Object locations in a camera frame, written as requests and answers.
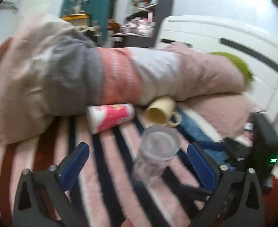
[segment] green plush object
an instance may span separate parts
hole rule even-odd
[[[253,80],[253,74],[251,73],[247,63],[240,57],[226,52],[212,52],[210,54],[227,57],[242,72],[246,83]]]

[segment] headboard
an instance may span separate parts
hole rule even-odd
[[[274,121],[278,116],[278,40],[269,32],[231,19],[210,16],[170,16],[162,21],[155,48],[180,41],[196,51],[223,51],[245,60],[254,82],[245,95],[266,110]]]

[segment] yellow mug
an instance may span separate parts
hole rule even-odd
[[[153,101],[145,110],[145,117],[155,123],[176,127],[181,124],[182,117],[178,112],[175,112],[176,102],[169,96],[162,96]],[[175,116],[177,123],[171,121],[172,116]]]

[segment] silver screw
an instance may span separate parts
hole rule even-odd
[[[221,165],[221,166],[220,166],[220,169],[221,169],[222,171],[227,171],[227,170],[228,170],[228,167],[227,167],[227,165]]]
[[[51,165],[51,166],[49,167],[49,170],[50,170],[51,172],[56,171],[56,169],[57,169],[57,166],[56,166],[56,165]]]
[[[254,173],[255,173],[255,170],[254,170],[253,168],[249,168],[249,169],[248,169],[248,172],[249,172],[250,174],[254,174]]]
[[[22,174],[23,175],[27,175],[28,173],[30,173],[30,169],[29,168],[26,168],[22,171]]]

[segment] striped blanket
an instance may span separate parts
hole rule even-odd
[[[79,142],[86,142],[90,146],[90,157],[78,181],[66,194],[88,226],[119,227],[127,218],[135,227],[188,226],[204,204],[185,202],[177,190],[180,183],[199,187],[187,159],[187,146],[195,139],[221,138],[212,128],[197,125],[201,120],[190,118],[191,111],[186,107],[178,111],[183,116],[182,125],[177,129],[181,149],[153,186],[130,180],[141,134],[151,125],[140,108],[136,109],[133,121],[96,135],[90,134],[85,116],[58,117],[39,137],[10,145],[0,143],[1,218],[12,226],[15,192],[24,168],[46,170],[71,154]],[[49,211],[54,219],[59,218],[53,208]]]

